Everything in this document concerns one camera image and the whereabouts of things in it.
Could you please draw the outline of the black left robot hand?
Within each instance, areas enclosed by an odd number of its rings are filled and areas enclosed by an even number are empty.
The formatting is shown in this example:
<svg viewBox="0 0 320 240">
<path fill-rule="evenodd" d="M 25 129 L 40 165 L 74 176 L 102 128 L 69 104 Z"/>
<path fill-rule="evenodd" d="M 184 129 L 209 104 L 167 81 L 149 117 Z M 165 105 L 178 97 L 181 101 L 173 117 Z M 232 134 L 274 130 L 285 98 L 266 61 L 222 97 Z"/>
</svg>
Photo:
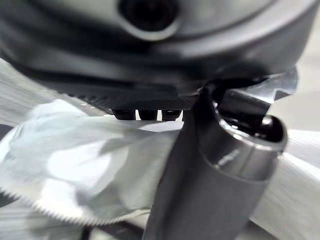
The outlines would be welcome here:
<svg viewBox="0 0 320 240">
<path fill-rule="evenodd" d="M 183 113 L 145 240 L 233 240 L 288 135 L 317 0 L 3 0 L 0 56 L 31 80 L 134 122 Z"/>
</svg>

